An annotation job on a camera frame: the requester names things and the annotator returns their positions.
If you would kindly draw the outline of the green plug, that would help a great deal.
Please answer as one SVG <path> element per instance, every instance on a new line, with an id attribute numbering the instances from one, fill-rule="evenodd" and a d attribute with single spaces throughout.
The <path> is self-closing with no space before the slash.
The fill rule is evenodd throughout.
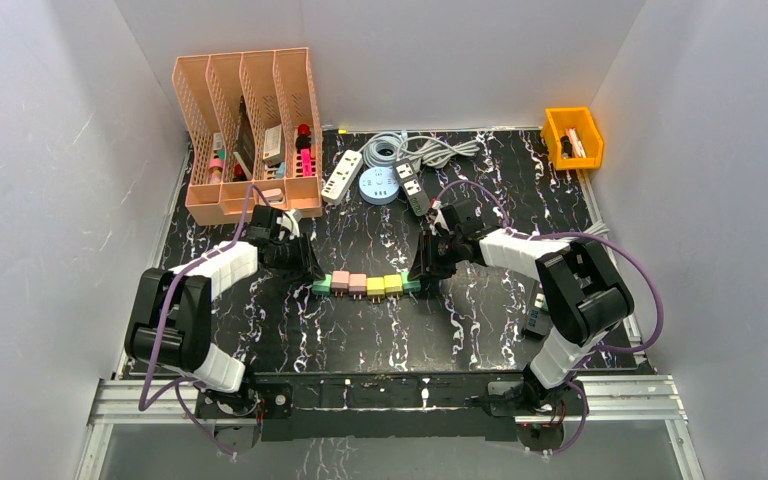
<path id="1" fill-rule="evenodd" d="M 404 294 L 413 294 L 421 289 L 419 280 L 411 280 L 408 271 L 401 272 L 402 292 Z"/>
<path id="2" fill-rule="evenodd" d="M 314 280 L 311 292 L 314 295 L 328 296 L 331 293 L 332 275 L 326 274 L 322 279 Z"/>

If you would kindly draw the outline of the pink plug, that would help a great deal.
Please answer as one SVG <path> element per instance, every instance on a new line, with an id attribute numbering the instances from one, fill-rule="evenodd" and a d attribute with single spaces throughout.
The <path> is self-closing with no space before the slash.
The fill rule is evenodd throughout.
<path id="1" fill-rule="evenodd" d="M 351 273 L 345 270 L 335 270 L 331 277 L 331 291 L 337 295 L 342 296 L 349 291 Z"/>
<path id="2" fill-rule="evenodd" d="M 355 299 L 360 299 L 366 295 L 367 275 L 362 273 L 351 273 L 348 282 L 348 294 Z"/>

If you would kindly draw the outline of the yellow plug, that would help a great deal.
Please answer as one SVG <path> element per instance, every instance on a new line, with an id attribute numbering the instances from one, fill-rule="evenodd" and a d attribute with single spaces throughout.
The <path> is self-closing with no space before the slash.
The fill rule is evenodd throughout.
<path id="1" fill-rule="evenodd" d="M 380 302 L 385 294 L 385 280 L 383 277 L 368 277 L 366 279 L 366 297 L 370 301 Z"/>
<path id="2" fill-rule="evenodd" d="M 384 293 L 387 297 L 399 297 L 403 294 L 403 280 L 400 273 L 388 274 L 383 277 Z"/>

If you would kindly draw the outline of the round blue power socket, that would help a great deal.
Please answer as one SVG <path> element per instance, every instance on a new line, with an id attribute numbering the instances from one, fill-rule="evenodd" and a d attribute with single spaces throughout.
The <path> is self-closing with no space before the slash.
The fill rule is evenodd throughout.
<path id="1" fill-rule="evenodd" d="M 361 198 L 372 205 L 387 205 L 399 196 L 400 185 L 392 167 L 371 167 L 359 179 Z"/>

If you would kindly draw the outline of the black power strip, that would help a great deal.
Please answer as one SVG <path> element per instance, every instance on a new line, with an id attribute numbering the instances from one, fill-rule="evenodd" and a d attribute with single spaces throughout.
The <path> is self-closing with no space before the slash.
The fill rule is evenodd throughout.
<path id="1" fill-rule="evenodd" d="M 538 292 L 525 325 L 521 329 L 521 334 L 528 340 L 540 342 L 548 336 L 552 326 L 545 296 L 542 292 Z"/>
<path id="2" fill-rule="evenodd" d="M 416 169 L 409 161 L 396 162 L 394 169 L 413 213 L 418 217 L 427 215 L 431 210 L 431 201 L 420 183 Z"/>

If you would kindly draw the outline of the white power strip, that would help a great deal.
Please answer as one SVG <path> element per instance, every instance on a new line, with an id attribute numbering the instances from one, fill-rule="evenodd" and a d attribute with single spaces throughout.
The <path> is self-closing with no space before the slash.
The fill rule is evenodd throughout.
<path id="1" fill-rule="evenodd" d="M 322 199 L 329 205 L 341 203 L 362 165 L 363 155 L 360 152 L 346 150 L 323 185 Z"/>

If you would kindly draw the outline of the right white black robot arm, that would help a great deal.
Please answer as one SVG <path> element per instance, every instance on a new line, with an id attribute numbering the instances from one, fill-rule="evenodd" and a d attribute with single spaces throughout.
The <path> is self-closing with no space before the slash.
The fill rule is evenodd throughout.
<path id="1" fill-rule="evenodd" d="M 537 414 L 561 403 L 574 370 L 634 311 L 604 246 L 576 232 L 538 239 L 487 225 L 463 203 L 447 205 L 422 231 L 408 278 L 425 284 L 447 279 L 461 262 L 514 271 L 539 283 L 552 325 L 510 395 Z"/>

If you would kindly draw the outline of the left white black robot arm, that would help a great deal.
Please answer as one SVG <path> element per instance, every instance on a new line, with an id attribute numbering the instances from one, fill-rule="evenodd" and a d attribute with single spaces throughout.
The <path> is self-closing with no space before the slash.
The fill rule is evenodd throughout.
<path id="1" fill-rule="evenodd" d="M 154 362 L 220 392 L 235 416 L 254 411 L 257 387 L 244 380 L 245 364 L 212 340 L 213 301 L 261 266 L 301 281 L 325 277 L 310 237 L 299 228 L 301 213 L 254 207 L 241 237 L 223 241 L 187 264 L 143 272 L 124 341 L 126 355 Z"/>

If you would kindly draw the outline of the pink file organizer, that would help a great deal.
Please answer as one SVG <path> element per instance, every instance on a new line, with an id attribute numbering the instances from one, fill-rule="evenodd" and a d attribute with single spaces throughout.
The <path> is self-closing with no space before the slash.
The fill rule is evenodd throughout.
<path id="1" fill-rule="evenodd" d="M 173 85 L 193 147 L 185 206 L 197 224 L 236 222 L 251 185 L 277 208 L 323 214 L 323 132 L 308 48 L 181 56 Z"/>

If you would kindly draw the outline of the orange storage bin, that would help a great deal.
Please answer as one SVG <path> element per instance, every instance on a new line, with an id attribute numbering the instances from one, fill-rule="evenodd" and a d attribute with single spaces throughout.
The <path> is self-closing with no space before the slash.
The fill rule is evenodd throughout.
<path id="1" fill-rule="evenodd" d="M 596 170 L 602 165 L 604 141 L 588 107 L 545 110 L 541 130 L 556 170 Z"/>

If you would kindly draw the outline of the aluminium base frame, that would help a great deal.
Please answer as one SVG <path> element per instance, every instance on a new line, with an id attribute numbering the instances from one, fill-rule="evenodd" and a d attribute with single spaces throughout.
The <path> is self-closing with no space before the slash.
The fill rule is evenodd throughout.
<path id="1" fill-rule="evenodd" d="M 269 374 L 234 414 L 188 384 L 153 385 L 146 410 L 137 405 L 137 380 L 104 380 L 88 421 L 89 437 L 77 475 L 97 479 L 118 425 L 190 425 L 210 436 L 236 430 L 252 448 L 261 438 L 305 435 L 441 437 L 517 432 L 522 446 L 549 454 L 571 444 L 593 422 L 655 421 L 665 425 L 679 471 L 703 472 L 688 418 L 669 375 L 588 373 L 570 391 L 528 407 L 516 398 L 509 373 Z"/>

